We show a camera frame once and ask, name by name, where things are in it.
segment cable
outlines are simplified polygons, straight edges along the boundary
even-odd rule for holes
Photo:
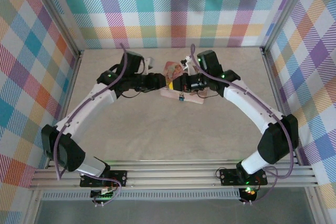
[[[218,171],[219,171],[220,169],[226,169],[226,170],[227,170],[227,168],[225,168],[225,167],[220,167],[220,168],[218,168],[218,169],[215,171],[215,176],[216,176],[217,178],[219,178],[219,179],[220,179],[220,177],[217,176],[217,173],[218,173]],[[229,172],[229,174],[231,174],[231,175],[234,176],[234,177],[239,177],[237,174],[233,174],[233,173],[230,172],[230,171],[228,171],[228,172]]]
[[[134,97],[137,97],[141,92],[137,93],[136,95],[132,96],[132,97],[128,97],[124,94],[121,94],[122,97],[125,97],[125,98],[134,98]]]
[[[215,80],[215,81],[219,81],[219,82],[223,82],[223,83],[226,83],[226,84],[229,84],[231,85],[232,87],[244,92],[245,94],[247,94],[249,97],[251,97],[255,102],[257,102],[264,110],[267,111],[268,114],[270,114],[276,121],[277,123],[279,123],[281,129],[283,130],[285,136],[286,136],[286,139],[287,139],[287,142],[288,142],[288,147],[289,147],[289,155],[290,155],[290,165],[289,165],[289,169],[288,169],[288,172],[287,174],[285,175],[282,175],[282,176],[279,176],[278,175],[278,171],[277,169],[274,167],[274,166],[268,166],[268,167],[265,167],[264,170],[273,175],[275,177],[275,181],[274,181],[274,184],[272,185],[272,187],[270,188],[270,190],[262,197],[266,197],[267,195],[269,195],[269,193],[273,190],[273,188],[275,187],[275,184],[277,182],[277,179],[285,179],[285,178],[288,178],[290,176],[290,174],[292,173],[293,171],[293,166],[294,166],[294,155],[293,155],[293,146],[292,146],[292,143],[291,143],[291,140],[290,140],[290,136],[288,134],[288,131],[287,129],[285,128],[285,126],[283,125],[283,123],[281,122],[281,120],[275,115],[272,113],[272,111],[264,105],[263,102],[261,102],[257,97],[255,97],[253,94],[251,94],[250,92],[248,92],[248,90],[242,88],[241,86],[235,84],[235,83],[232,83],[230,81],[227,81],[227,80],[224,80],[224,79],[220,79],[220,78],[217,78],[217,77],[213,77],[211,76],[210,74],[208,74],[207,72],[205,72],[197,63],[196,59],[195,59],[195,56],[194,56],[194,53],[195,53],[195,44],[191,44],[190,46],[190,57],[192,58],[194,64],[196,65],[196,67],[198,68],[198,70],[204,74],[205,76],[207,76],[208,78],[212,79],[212,80]],[[271,172],[269,169],[270,168],[274,168],[276,173],[273,173]]]
[[[116,191],[116,190],[118,189],[118,187],[119,187],[119,185],[117,185],[113,191]]]
[[[142,69],[142,72],[140,74],[143,74],[145,72],[145,60],[144,58],[142,57],[142,63],[143,63],[143,69]],[[124,94],[121,94],[122,97],[125,97],[125,98],[134,98],[134,97],[137,97],[141,92],[137,93],[136,95],[132,96],[132,97],[128,97],[127,95],[124,95]]]
[[[257,191],[260,190],[260,186],[261,186],[261,181],[260,181],[260,178],[258,176],[256,176],[256,179],[258,180],[258,189]]]
[[[198,92],[199,92],[199,90],[196,91],[197,96],[198,96],[199,98],[202,98],[202,99],[206,99],[206,98],[210,98],[210,97],[216,97],[216,96],[219,95],[219,94],[215,94],[215,95],[209,95],[208,97],[201,97],[201,96],[199,95]]]
[[[57,137],[56,137],[56,141],[54,143],[54,153],[53,153],[53,158],[54,158],[54,162],[55,162],[55,168],[56,168],[56,175],[57,175],[57,180],[60,180],[62,177],[62,174],[64,173],[64,170],[62,171],[62,174],[59,171],[59,166],[58,166],[58,157],[57,157],[57,151],[58,151],[58,144],[59,144],[59,140],[64,132],[64,130],[67,128],[67,125],[69,125],[69,123],[71,123],[72,119],[77,115],[77,113],[91,100],[95,99],[97,96],[99,96],[100,94],[104,93],[106,90],[108,90],[110,87],[112,87],[113,85],[115,85],[124,75],[126,68],[127,68],[127,51],[124,47],[124,45],[121,43],[121,48],[124,51],[124,66],[121,70],[120,75],[112,82],[110,83],[108,86],[106,86],[105,88],[103,88],[102,90],[98,91],[96,94],[94,94],[92,97],[88,98],[87,100],[85,100],[81,105],[78,106],[78,108],[73,112],[73,114],[69,117],[69,119],[67,120],[67,122],[63,125],[63,127],[61,128],[61,130],[59,131]]]
[[[97,196],[95,196],[95,197],[93,198],[93,202],[95,203],[95,207],[96,207],[96,206],[102,206],[102,207],[103,207],[104,205],[107,205],[108,203],[110,203],[110,202],[112,202],[113,200],[115,200],[116,197],[119,195],[119,193],[120,193],[120,191],[121,191],[121,183],[120,183],[118,180],[113,179],[113,178],[99,178],[99,177],[92,176],[92,175],[87,174],[87,173],[82,173],[82,174],[84,174],[85,176],[88,176],[88,177],[90,177],[90,178],[99,179],[99,180],[111,181],[111,182],[114,182],[114,183],[117,183],[117,184],[118,184],[118,186],[117,186],[118,191],[117,191],[116,193],[113,193],[113,197],[112,197],[111,199],[109,199],[108,201],[106,201],[104,204],[103,204],[103,203],[102,203],[102,204],[98,204],[98,203],[96,202],[96,198],[97,198]]]
[[[226,168],[225,168],[225,167],[220,167],[220,168],[218,168],[218,169],[215,171],[215,176],[216,176],[217,178],[219,178],[219,179],[220,179],[220,177],[217,176],[217,172],[218,172],[220,169],[226,169]]]

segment black mounting bracket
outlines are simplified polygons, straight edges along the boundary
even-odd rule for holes
[[[113,178],[121,183],[121,186],[126,185],[127,181],[127,171],[126,170],[109,170],[104,173],[105,178]],[[95,178],[90,178],[86,175],[80,176],[80,187],[117,187],[118,184],[108,180],[100,180]]]
[[[242,181],[237,173],[237,169],[220,169],[220,184],[222,186],[264,186],[267,185],[267,177],[264,170],[259,170],[251,174],[247,179]]]

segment plaid wallpaper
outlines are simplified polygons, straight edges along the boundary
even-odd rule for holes
[[[121,42],[130,48],[260,46],[284,5],[281,0],[54,1],[76,39],[91,49]]]
[[[280,15],[282,13],[282,11],[284,10],[284,7],[286,6],[286,4],[288,3],[288,0],[282,0],[281,4],[279,5],[279,8],[276,12],[276,14],[273,17],[272,23],[269,25],[268,30],[266,32],[266,36],[264,37],[264,40],[262,41],[261,46],[264,46],[270,36],[270,34],[273,31],[274,25],[278,22]]]
[[[299,0],[271,54],[286,110],[299,120],[300,153],[336,223],[336,0]]]
[[[0,223],[19,223],[75,58],[41,0],[0,0]]]

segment metal vent grille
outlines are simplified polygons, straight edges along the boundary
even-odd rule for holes
[[[238,199],[238,189],[196,189],[196,190],[127,190],[122,191],[120,200],[197,200],[197,199]],[[42,200],[91,200],[89,190],[49,190]]]
[[[48,190],[43,193],[42,200],[87,200],[90,199],[89,190]]]

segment beige floor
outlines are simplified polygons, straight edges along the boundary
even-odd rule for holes
[[[224,70],[234,70],[259,97],[276,107],[258,48],[213,50]],[[189,54],[187,48],[134,51],[155,59],[153,72],[162,72],[167,61]],[[119,49],[85,51],[69,111],[88,94],[100,73],[119,63],[121,56]],[[80,145],[104,160],[241,159],[254,152],[260,137],[254,123],[221,97],[200,105],[164,98],[153,91],[134,99],[119,98],[94,120]]]

